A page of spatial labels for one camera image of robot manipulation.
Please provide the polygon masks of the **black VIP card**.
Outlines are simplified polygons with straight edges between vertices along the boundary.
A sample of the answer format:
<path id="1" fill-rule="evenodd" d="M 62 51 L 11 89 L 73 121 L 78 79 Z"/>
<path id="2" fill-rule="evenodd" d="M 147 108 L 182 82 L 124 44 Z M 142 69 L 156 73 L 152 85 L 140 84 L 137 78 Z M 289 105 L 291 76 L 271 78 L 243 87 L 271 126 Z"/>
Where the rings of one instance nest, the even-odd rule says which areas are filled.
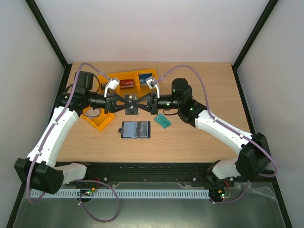
<path id="1" fill-rule="evenodd" d="M 126 115 L 138 115 L 138 107 L 133 105 L 133 101 L 137 99 L 137 95 L 129 94 L 124 96 L 125 100 L 129 102 L 131 105 L 127 109 L 125 109 Z"/>

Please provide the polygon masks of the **blue leather card holder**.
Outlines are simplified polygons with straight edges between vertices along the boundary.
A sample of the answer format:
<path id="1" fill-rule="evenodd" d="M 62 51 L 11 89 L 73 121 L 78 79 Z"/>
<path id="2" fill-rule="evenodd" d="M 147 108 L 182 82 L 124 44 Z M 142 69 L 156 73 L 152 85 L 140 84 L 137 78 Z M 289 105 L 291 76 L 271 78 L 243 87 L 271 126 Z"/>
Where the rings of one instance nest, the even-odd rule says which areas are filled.
<path id="1" fill-rule="evenodd" d="M 151 137 L 150 121 L 123 121 L 118 132 L 121 138 L 145 139 Z"/>

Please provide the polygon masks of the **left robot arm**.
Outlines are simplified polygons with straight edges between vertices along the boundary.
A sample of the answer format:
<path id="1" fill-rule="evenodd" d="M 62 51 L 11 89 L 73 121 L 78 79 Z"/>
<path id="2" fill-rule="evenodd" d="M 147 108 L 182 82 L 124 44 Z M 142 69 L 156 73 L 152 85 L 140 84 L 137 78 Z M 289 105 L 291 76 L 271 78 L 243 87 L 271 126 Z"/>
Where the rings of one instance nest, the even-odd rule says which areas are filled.
<path id="1" fill-rule="evenodd" d="M 34 149 L 25 159 L 18 158 L 15 170 L 26 189 L 54 194 L 62 185 L 81 180 L 87 167 L 77 162 L 65 166 L 56 166 L 57 156 L 63 142 L 76 123 L 83 110 L 103 109 L 105 113 L 123 110 L 127 104 L 118 105 L 124 99 L 114 92 L 119 86 L 117 78 L 109 78 L 104 93 L 92 92 L 95 75 L 80 71 L 75 75 L 71 92 L 63 92 L 56 101 L 53 116 Z"/>

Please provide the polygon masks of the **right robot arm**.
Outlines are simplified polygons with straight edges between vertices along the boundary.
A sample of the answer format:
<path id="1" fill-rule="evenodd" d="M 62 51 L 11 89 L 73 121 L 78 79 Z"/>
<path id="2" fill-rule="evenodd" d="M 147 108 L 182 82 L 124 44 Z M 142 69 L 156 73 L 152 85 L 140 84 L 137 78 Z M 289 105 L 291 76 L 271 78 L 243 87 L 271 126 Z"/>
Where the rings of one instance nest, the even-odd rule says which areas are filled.
<path id="1" fill-rule="evenodd" d="M 161 95 L 156 90 L 132 104 L 150 114 L 158 114 L 160 109 L 176 109 L 184 123 L 208 132 L 235 152 L 236 158 L 219 160 L 211 166 L 207 180 L 212 186 L 233 176 L 255 180 L 270 163 L 266 137 L 261 133 L 244 132 L 217 118 L 205 105 L 193 99 L 192 88 L 185 78 L 173 80 L 170 95 Z"/>

